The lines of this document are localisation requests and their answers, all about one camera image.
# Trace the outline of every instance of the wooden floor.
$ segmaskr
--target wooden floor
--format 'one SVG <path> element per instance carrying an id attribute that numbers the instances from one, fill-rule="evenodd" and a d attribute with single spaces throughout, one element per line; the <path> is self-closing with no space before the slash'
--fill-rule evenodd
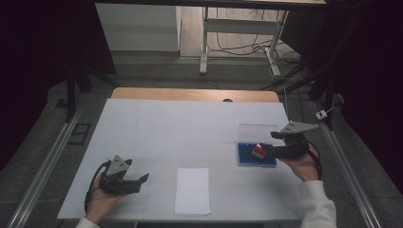
<path id="1" fill-rule="evenodd" d="M 278 11 L 267 9 L 210 8 L 208 11 L 208 15 L 209 18 L 276 21 Z M 203 8 L 182 7 L 181 17 L 181 57 L 200 57 L 202 48 Z M 267 46 L 270 45 L 271 39 L 272 36 L 270 35 L 257 36 L 255 34 L 230 34 L 210 32 L 207 36 L 207 45 L 210 48 L 208 50 L 208 56 L 266 58 L 262 50 L 253 53 L 254 50 L 252 48 L 252 45 L 254 44 L 254 47 L 259 47 L 259 44 L 261 44 L 262 46 Z M 235 54 L 217 51 L 222 48 L 236 48 L 227 49 L 227 51 L 233 52 Z M 292 51 L 287 45 L 282 44 L 281 41 L 278 41 L 277 50 L 279 56 L 282 56 L 285 52 L 290 53 L 290 51 Z"/>

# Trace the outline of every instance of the white sleeve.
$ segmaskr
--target white sleeve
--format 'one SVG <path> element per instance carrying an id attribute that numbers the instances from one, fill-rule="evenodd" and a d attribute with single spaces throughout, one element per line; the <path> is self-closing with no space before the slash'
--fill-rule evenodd
<path id="1" fill-rule="evenodd" d="M 86 218 L 81 218 L 76 228 L 100 228 L 100 226 Z"/>
<path id="2" fill-rule="evenodd" d="M 298 186 L 298 190 L 301 198 L 301 228 L 335 228 L 335 203 L 326 197 L 323 182 L 306 181 Z"/>

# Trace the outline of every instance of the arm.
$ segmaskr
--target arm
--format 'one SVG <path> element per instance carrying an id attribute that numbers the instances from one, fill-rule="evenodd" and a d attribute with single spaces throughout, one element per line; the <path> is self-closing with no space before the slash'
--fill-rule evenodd
<path id="1" fill-rule="evenodd" d="M 99 188 L 100 176 L 92 186 L 91 200 L 88 205 L 86 216 L 81 218 L 76 228 L 100 228 L 97 225 L 126 195 L 109 195 Z"/>
<path id="2" fill-rule="evenodd" d="M 318 158 L 319 154 L 315 148 L 310 144 L 309 147 Z M 335 228 L 335 204 L 325 195 L 323 182 L 319 180 L 314 160 L 305 154 L 297 160 L 281 161 L 290 166 L 294 174 L 303 181 L 298 186 L 301 198 L 299 203 L 302 215 L 301 228 Z"/>

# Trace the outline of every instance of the open plastic case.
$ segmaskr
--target open plastic case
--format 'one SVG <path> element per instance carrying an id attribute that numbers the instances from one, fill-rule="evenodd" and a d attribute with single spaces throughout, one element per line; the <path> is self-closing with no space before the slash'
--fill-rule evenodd
<path id="1" fill-rule="evenodd" d="M 241 123 L 238 132 L 238 164 L 241 166 L 276 167 L 276 158 L 270 153 L 261 160 L 252 155 L 258 143 L 273 144 L 270 134 L 277 131 L 277 125 Z"/>

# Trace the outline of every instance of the white tabletop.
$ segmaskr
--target white tabletop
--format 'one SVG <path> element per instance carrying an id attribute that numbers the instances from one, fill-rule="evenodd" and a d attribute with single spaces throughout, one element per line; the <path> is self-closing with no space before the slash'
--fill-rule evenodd
<path id="1" fill-rule="evenodd" d="M 150 175 L 140 193 L 119 202 L 110 219 L 300 219 L 296 188 L 300 180 L 287 165 L 278 161 L 277 168 L 238 166 L 240 124 L 277 125 L 280 130 L 288 121 L 281 103 L 108 100 L 58 219 L 85 215 L 91 178 L 114 155 L 133 159 L 125 180 Z M 208 168 L 211 215 L 175 215 L 178 168 Z"/>

